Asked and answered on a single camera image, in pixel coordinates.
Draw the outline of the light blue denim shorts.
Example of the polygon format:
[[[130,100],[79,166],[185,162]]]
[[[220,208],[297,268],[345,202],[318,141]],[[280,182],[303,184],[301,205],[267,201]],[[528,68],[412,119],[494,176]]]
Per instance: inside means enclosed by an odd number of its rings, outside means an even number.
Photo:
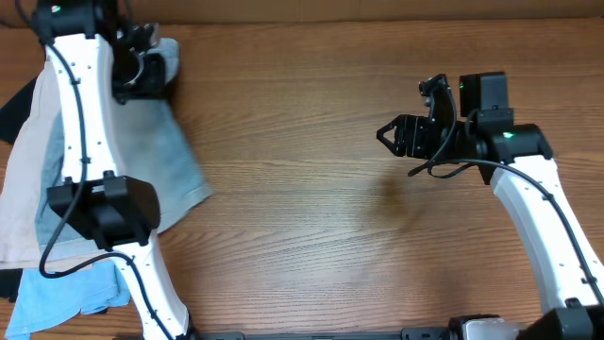
[[[208,198],[211,188],[166,100],[130,100],[121,109],[117,116],[117,137],[126,173],[153,185],[160,207],[158,232],[162,233]],[[58,115],[46,147],[35,218],[40,247],[47,245],[60,221],[48,206],[46,189],[62,183],[63,153],[62,119]]]

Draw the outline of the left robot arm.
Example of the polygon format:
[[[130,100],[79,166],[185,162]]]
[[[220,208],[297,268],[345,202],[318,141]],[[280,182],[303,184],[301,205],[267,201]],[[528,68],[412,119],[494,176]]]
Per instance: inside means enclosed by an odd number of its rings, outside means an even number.
[[[151,183],[130,177],[114,129],[122,107],[155,99],[166,87],[156,25],[137,25],[115,1],[40,1],[25,17],[52,62],[59,85],[64,154],[61,184],[47,189],[60,221],[42,253],[41,275],[66,277],[45,264],[70,226],[122,273],[145,339],[194,339],[159,249],[159,199]]]

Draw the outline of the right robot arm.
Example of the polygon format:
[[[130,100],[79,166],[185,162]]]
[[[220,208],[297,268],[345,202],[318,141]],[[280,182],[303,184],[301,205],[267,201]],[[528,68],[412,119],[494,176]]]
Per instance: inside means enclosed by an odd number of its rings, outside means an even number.
[[[503,72],[461,76],[455,99],[445,75],[422,81],[426,116],[401,114],[377,131],[395,156],[423,160],[409,174],[476,166],[512,219],[538,284],[542,316],[528,326],[496,314],[452,317],[445,327],[407,328],[404,339],[600,339],[603,262],[562,188],[553,150],[534,124],[517,125]]]

